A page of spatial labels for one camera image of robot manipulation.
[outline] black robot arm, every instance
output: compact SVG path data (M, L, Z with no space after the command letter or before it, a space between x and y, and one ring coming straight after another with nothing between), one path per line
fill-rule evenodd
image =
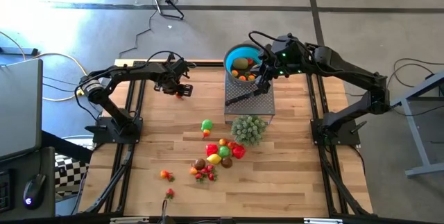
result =
M109 98L116 86L123 81L152 80L155 83L154 90L156 91L162 90L165 94L170 95L191 96L193 87L181 84L180 79L182 76L189 78L187 73L190 67L194 67L194 64L182 58L176 62L170 62L172 58L171 54L166 62L146 63L139 67L111 66L105 70L93 71L82 77L80 87L88 100L102 106L111 115L109 121L102 118L103 123L98 121L98 124L87 126L86 129L94 134L113 129L112 133L116 133L118 137L116 139L115 135L112 135L110 138L117 143L120 142L120 137L131 136L138 131L134 117L131 117L126 109L118 108ZM104 86L99 82L99 78L110 78L110 82L107 86Z

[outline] computer monitor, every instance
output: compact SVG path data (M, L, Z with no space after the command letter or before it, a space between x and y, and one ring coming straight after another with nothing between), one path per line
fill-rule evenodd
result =
M40 59L0 67L0 161L41 146L42 74Z

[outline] computer mouse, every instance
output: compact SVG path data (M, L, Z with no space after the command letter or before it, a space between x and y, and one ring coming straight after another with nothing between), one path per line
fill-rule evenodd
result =
M23 204L27 209L36 209L42 204L44 179L43 174L34 175L25 185Z

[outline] desk leg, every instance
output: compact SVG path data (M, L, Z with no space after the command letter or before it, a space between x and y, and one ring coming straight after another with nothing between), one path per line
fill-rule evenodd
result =
M54 147L56 153L81 162L89 163L91 161L92 150L75 145L46 131L42 131L42 148L44 147Z

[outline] desk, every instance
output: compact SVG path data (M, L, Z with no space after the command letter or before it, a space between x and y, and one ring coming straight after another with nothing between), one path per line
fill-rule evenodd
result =
M132 65L133 61L116 60L115 64ZM223 67L192 69L189 75L191 79L182 82L192 84L194 90L191 98L183 100L155 92L152 82L146 84L141 113L144 127L136 145L124 215L159 216L165 191L172 188L176 195L168 204L170 216L327 216L318 150L311 140L306 76L274 80L276 115L262 143L248 148L241 160L233 159L232 168L218 165L217 182L199 184L188 174L190 164L205 158L206 144L231 138L231 126L223 118ZM125 105L128 84L121 83L111 95L119 107ZM339 79L326 78L324 84L331 111L348 105ZM212 133L204 141L203 119L213 120ZM106 144L94 152L79 210L87 209L109 182L115 149L115 144ZM338 146L337 150L345 185L372 212L361 160L350 147ZM161 179L162 169L173 172L176 181ZM119 184L116 189L113 206L117 205ZM339 208L337 190L332 190Z

